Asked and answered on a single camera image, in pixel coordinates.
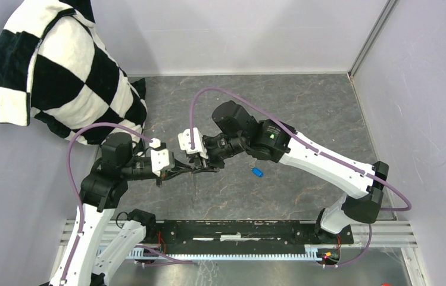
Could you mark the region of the blue tagged key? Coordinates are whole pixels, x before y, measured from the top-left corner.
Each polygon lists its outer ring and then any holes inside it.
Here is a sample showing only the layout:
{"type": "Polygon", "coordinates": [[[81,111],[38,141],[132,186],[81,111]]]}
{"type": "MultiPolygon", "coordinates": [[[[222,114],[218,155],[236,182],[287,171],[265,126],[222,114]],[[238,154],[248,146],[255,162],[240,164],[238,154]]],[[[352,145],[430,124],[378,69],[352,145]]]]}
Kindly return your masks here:
{"type": "Polygon", "coordinates": [[[258,168],[256,168],[256,167],[253,167],[253,168],[251,169],[251,171],[252,171],[252,173],[253,173],[255,176],[257,176],[257,177],[259,177],[259,178],[262,178],[262,177],[264,176],[264,173],[263,173],[260,169],[258,169],[258,168]]]}

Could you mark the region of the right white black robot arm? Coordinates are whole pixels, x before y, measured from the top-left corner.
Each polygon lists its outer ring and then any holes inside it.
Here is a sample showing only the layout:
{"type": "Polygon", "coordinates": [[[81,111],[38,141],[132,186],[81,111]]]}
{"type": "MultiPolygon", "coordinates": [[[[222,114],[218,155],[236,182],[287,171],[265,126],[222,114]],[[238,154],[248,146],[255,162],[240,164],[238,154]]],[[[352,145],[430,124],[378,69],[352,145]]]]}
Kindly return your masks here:
{"type": "Polygon", "coordinates": [[[314,236],[321,243],[331,242],[350,224],[376,222],[389,173],[386,163],[367,164],[344,157],[311,142],[289,125],[270,119],[256,121],[234,101],[219,105],[212,120],[221,130],[216,136],[201,135],[197,128],[177,136],[180,149],[201,170],[222,169],[227,158],[246,153],[306,171],[338,187],[345,194],[320,212],[314,227],[314,236]]]}

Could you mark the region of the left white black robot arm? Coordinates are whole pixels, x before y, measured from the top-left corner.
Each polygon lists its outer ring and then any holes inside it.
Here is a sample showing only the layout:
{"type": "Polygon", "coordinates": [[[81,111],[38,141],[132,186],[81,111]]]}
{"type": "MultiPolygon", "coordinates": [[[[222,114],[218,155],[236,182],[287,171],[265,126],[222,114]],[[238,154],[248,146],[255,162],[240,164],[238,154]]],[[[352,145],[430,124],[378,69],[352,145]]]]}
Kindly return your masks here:
{"type": "Polygon", "coordinates": [[[156,140],[149,156],[133,150],[131,135],[113,133],[101,146],[101,157],[82,180],[77,194],[82,203],[60,265],[48,285],[108,285],[129,253],[141,242],[157,236],[156,217],[135,209],[118,235],[99,252],[105,229],[129,181],[154,180],[157,185],[193,167],[174,159],[156,140]]]}

